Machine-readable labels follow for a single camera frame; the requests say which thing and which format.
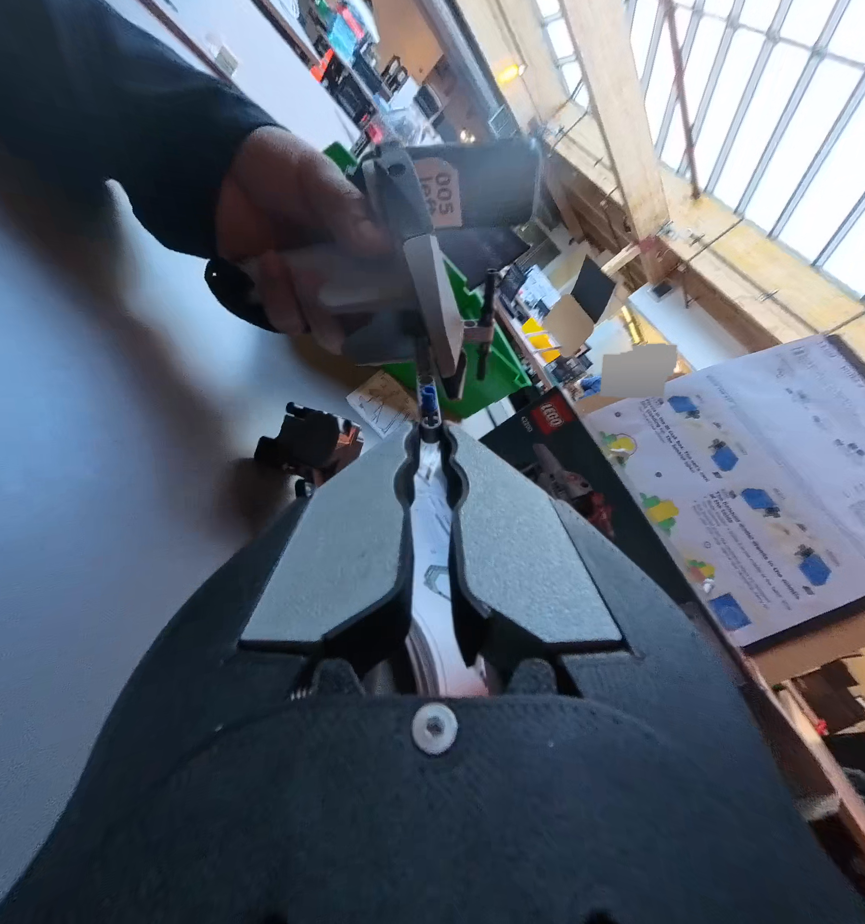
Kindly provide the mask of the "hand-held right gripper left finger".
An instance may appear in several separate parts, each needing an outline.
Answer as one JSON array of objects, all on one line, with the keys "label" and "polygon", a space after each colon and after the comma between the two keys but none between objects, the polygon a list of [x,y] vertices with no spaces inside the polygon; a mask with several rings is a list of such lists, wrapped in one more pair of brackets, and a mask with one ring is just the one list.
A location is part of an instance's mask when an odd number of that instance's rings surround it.
[{"label": "hand-held right gripper left finger", "polygon": [[369,672],[412,620],[415,426],[370,449],[302,503],[251,611],[251,651],[343,659]]}]

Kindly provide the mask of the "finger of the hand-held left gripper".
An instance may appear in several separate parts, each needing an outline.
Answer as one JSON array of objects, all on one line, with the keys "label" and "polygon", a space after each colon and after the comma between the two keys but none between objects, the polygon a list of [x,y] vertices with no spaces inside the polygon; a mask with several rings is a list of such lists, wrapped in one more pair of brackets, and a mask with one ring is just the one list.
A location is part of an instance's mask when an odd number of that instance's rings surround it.
[{"label": "finger of the hand-held left gripper", "polygon": [[415,288],[418,379],[438,382],[447,400],[463,398],[467,375],[465,324],[452,291],[437,237],[406,240],[403,256]]}]

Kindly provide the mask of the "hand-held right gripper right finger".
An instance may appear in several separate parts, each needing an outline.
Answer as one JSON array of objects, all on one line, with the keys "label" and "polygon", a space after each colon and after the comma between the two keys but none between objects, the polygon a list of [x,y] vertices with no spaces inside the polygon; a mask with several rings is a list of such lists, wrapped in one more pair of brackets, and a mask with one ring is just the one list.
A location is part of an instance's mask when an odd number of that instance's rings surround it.
[{"label": "hand-held right gripper right finger", "polygon": [[467,664],[610,652],[623,634],[557,504],[461,429],[443,433],[452,625]]}]

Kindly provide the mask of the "black lego axle pin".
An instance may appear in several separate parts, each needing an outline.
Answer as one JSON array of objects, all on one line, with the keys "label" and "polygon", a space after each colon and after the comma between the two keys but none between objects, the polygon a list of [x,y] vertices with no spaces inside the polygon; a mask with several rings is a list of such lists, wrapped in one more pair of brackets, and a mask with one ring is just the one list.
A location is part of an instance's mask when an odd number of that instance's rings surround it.
[{"label": "black lego axle pin", "polygon": [[[499,271],[496,269],[490,269],[487,271],[487,276],[484,283],[484,295],[482,301],[482,308],[478,320],[484,324],[492,323],[495,324],[495,295],[497,289],[497,283],[499,281]],[[477,358],[477,370],[476,377],[477,380],[483,382],[486,379],[489,359],[491,355],[492,344],[490,349],[479,349],[477,348],[478,358]]]}]

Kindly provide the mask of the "person's left forearm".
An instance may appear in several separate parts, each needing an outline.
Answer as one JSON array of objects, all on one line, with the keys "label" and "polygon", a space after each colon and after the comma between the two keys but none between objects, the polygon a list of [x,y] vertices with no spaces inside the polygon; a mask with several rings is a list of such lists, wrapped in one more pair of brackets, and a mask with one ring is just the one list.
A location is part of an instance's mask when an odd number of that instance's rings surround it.
[{"label": "person's left forearm", "polygon": [[105,2],[0,1],[0,145],[69,189],[117,182],[167,248],[219,256],[223,180],[273,125]]}]

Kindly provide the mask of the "lego instruction booklet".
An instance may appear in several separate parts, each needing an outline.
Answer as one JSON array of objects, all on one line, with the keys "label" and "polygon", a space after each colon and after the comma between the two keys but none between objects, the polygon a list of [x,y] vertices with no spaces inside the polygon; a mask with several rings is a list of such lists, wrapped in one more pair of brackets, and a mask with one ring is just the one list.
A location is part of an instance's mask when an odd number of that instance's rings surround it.
[{"label": "lego instruction booklet", "polygon": [[480,658],[465,664],[454,633],[449,572],[452,509],[437,447],[421,449],[414,490],[412,621],[405,647],[416,690],[446,699],[485,697],[489,694],[486,666]]}]

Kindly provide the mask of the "black lego set box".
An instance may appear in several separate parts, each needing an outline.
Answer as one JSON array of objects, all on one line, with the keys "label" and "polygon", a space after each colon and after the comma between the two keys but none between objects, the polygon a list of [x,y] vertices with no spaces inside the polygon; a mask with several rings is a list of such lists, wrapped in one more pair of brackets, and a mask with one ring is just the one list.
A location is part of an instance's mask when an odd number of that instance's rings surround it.
[{"label": "black lego set box", "polygon": [[640,505],[554,387],[481,437],[494,454],[554,499],[567,502],[677,604],[695,596]]}]

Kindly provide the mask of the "black lego motor block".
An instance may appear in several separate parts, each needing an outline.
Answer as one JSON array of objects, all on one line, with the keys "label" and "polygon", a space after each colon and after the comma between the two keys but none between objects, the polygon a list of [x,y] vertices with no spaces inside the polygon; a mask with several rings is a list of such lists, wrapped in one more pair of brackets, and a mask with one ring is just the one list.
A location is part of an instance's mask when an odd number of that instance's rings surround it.
[{"label": "black lego motor block", "polygon": [[319,488],[357,461],[364,445],[355,422],[290,402],[279,433],[260,437],[253,459]]}]

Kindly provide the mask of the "person's left hand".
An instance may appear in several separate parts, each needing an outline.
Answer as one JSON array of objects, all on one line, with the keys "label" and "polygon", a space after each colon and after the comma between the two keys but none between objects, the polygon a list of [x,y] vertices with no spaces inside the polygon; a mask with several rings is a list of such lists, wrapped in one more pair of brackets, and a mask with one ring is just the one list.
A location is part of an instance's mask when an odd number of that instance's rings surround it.
[{"label": "person's left hand", "polygon": [[390,254],[386,231],[343,172],[285,129],[258,128],[220,183],[214,226],[218,256],[252,269],[269,325],[289,336],[310,334],[326,352],[342,355],[340,319],[316,303],[321,282],[306,281],[291,254],[321,246],[351,262]]}]

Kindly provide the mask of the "green plastic bin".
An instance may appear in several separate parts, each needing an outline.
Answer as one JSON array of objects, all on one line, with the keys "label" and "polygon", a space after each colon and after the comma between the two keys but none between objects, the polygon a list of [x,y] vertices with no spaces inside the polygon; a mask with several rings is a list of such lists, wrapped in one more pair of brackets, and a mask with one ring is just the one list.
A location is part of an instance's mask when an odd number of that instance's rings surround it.
[{"label": "green plastic bin", "polygon": [[[346,174],[353,173],[356,169],[357,158],[352,156],[349,149],[339,142],[329,145],[324,149],[323,154],[328,156]],[[477,321],[483,306],[482,292],[468,289],[465,276],[444,254],[441,257],[441,262],[447,273],[452,294],[463,321]],[[469,418],[478,411],[507,398],[510,394],[529,385],[529,378],[511,348],[507,337],[496,323],[495,317],[494,310],[494,334],[486,377],[483,380],[479,380],[477,377],[477,347],[475,345],[466,345],[464,354],[467,357],[469,367],[461,399],[449,399],[442,388],[439,387],[439,399],[442,406],[456,420]],[[404,388],[411,391],[415,390],[414,362],[387,363],[374,368],[383,370]]]}]

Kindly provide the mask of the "white printed paper sheet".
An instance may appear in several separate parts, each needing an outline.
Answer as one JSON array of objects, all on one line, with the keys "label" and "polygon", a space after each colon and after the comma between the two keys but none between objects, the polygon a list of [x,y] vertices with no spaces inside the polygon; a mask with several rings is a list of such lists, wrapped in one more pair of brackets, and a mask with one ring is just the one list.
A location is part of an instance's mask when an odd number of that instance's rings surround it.
[{"label": "white printed paper sheet", "polygon": [[370,375],[346,401],[381,439],[417,421],[415,393],[384,370]]}]

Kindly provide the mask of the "cluttered storage shelf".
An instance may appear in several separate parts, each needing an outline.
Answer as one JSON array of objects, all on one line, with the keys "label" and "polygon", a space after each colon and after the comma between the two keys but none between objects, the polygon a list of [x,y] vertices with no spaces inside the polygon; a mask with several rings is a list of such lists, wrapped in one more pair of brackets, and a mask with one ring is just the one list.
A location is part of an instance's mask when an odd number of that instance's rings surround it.
[{"label": "cluttered storage shelf", "polygon": [[388,140],[491,137],[489,97],[447,2],[255,1],[353,124],[352,155]]}]

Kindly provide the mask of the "white instruction poster board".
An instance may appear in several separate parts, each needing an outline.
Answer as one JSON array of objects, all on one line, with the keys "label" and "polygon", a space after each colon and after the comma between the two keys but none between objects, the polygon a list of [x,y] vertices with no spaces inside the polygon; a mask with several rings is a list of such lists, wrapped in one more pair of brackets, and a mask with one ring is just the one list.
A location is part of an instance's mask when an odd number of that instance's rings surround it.
[{"label": "white instruction poster board", "polygon": [[731,359],[584,423],[739,648],[865,609],[865,370],[840,338]]}]

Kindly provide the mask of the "skylight window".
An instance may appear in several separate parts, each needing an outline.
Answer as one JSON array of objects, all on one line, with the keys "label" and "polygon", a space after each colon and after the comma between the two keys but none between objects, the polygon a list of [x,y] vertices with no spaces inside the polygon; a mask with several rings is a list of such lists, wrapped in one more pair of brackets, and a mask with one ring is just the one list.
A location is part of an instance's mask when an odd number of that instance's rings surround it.
[{"label": "skylight window", "polygon": [[660,162],[865,305],[865,1],[619,5]]}]

